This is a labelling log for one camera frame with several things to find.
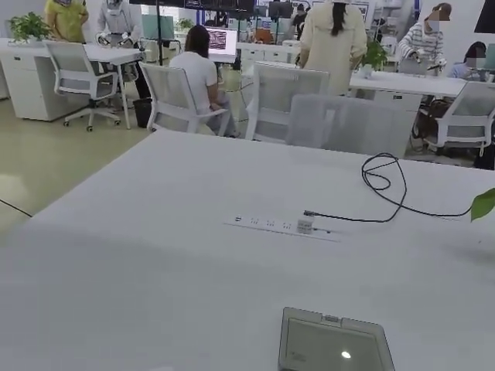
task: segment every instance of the white t-shirt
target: white t-shirt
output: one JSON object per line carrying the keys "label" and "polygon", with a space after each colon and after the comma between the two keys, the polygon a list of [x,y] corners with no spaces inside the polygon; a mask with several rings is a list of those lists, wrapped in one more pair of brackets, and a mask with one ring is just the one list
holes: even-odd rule
{"label": "white t-shirt", "polygon": [[193,92],[198,113],[210,112],[210,99],[207,87],[218,83],[217,68],[215,63],[203,58],[195,52],[184,52],[174,56],[169,63],[170,67],[182,68],[186,71],[189,86]]}

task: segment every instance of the striped shirt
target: striped shirt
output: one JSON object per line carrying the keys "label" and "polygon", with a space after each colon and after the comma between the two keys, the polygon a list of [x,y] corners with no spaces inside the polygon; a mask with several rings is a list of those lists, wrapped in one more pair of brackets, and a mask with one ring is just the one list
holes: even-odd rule
{"label": "striped shirt", "polygon": [[408,58],[412,52],[423,49],[424,57],[437,63],[443,58],[443,33],[431,32],[423,39],[423,24],[418,22],[409,29],[406,36],[399,42],[401,59]]}

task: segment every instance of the yellow shirt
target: yellow shirt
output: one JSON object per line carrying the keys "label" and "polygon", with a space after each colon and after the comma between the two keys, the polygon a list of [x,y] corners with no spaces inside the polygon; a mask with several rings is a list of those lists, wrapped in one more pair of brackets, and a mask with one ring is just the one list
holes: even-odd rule
{"label": "yellow shirt", "polygon": [[84,43],[83,26],[80,24],[81,16],[87,13],[84,5],[76,0],[68,6],[47,0],[45,13],[55,14],[55,28],[66,41]]}

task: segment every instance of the chair armrest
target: chair armrest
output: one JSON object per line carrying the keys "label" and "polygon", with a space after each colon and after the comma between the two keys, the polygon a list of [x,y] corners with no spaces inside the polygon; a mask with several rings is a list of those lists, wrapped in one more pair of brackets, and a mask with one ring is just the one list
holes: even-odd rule
{"label": "chair armrest", "polygon": [[102,75],[97,75],[96,78],[98,80],[103,80],[103,79],[106,79],[107,77],[110,77],[110,76],[117,76],[117,73],[116,72],[106,72]]}
{"label": "chair armrest", "polygon": [[213,117],[213,116],[218,116],[219,114],[224,114],[226,112],[228,111],[222,108],[221,110],[211,111],[208,112],[207,114],[198,114],[197,117],[199,118]]}

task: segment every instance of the desk surface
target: desk surface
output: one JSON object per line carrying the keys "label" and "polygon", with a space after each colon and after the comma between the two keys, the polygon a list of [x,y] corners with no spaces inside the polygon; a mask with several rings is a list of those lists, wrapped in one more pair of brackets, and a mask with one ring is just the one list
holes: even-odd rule
{"label": "desk surface", "polygon": [[[271,66],[295,68],[294,64],[281,62],[257,62]],[[252,77],[254,66],[243,73]],[[448,77],[418,77],[403,73],[373,72],[370,79],[359,77],[356,73],[350,78],[350,87],[353,89],[369,89],[382,91],[397,91],[407,94],[436,95],[443,97],[457,97],[466,85],[462,79]]]}
{"label": "desk surface", "polygon": [[[9,45],[10,41],[10,39],[0,38],[0,54],[49,56],[48,51],[44,46],[13,46]],[[87,44],[84,48],[89,60],[103,63],[129,63],[138,60],[142,54],[137,49],[103,48],[94,44]]]}
{"label": "desk surface", "polygon": [[[304,209],[387,217],[364,159],[157,131],[0,248],[2,369],[275,371],[285,306],[383,325],[400,371],[492,369],[495,215],[317,221],[341,243],[222,224]],[[406,203],[432,212],[495,184],[493,172],[402,164]],[[398,199],[397,171],[383,173]]]}

